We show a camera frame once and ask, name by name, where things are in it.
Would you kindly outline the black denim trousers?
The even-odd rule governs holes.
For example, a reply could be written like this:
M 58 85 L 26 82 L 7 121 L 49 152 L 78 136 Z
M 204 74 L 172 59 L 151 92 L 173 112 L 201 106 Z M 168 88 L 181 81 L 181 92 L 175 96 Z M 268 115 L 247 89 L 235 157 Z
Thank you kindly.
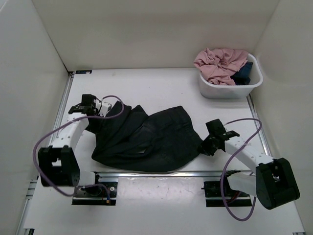
M 179 169 L 198 155 L 202 143 L 182 106 L 152 115 L 144 109 L 116 102 L 108 119 L 90 119 L 95 134 L 92 159 L 112 168 L 162 173 Z

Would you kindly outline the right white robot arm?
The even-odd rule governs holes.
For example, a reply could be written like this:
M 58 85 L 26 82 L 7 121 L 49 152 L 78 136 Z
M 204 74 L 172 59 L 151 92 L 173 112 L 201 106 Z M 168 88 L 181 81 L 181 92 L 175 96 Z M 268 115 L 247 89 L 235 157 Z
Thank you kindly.
M 259 152 L 237 132 L 228 131 L 219 119 L 207 122 L 206 127 L 209 135 L 199 146 L 199 152 L 213 156 L 222 150 L 241 161 L 252 173 L 228 171 L 225 166 L 220 177 L 222 196 L 243 192 L 257 198 L 268 210 L 299 199 L 300 191 L 288 160 Z

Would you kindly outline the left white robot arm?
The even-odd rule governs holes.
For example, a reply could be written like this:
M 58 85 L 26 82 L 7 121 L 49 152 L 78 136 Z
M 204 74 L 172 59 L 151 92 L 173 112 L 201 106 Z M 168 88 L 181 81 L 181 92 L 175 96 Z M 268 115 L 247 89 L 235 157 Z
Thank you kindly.
M 38 152 L 39 167 L 48 179 L 57 186 L 77 186 L 80 168 L 74 150 L 84 130 L 90 128 L 97 119 L 87 116 L 104 117 L 112 105 L 91 94 L 82 95 L 81 102 L 72 106 L 66 123 L 48 147 Z

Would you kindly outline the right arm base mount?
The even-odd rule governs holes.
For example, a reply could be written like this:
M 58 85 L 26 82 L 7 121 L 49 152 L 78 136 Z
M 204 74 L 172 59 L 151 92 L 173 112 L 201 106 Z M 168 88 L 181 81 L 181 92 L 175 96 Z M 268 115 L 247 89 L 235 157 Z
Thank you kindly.
M 203 176 L 203 187 L 201 189 L 205 194 L 205 205 L 207 208 L 224 207 L 219 176 Z M 232 190 L 229 186 L 224 190 L 224 196 L 229 207 L 252 206 L 251 197 L 248 194 Z

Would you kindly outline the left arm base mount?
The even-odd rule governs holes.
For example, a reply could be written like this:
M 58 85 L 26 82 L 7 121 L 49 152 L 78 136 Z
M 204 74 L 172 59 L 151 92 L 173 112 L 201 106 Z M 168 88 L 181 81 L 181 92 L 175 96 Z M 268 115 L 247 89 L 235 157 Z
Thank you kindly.
M 76 206 L 115 206 L 118 178 L 100 172 L 82 171 L 72 198 Z

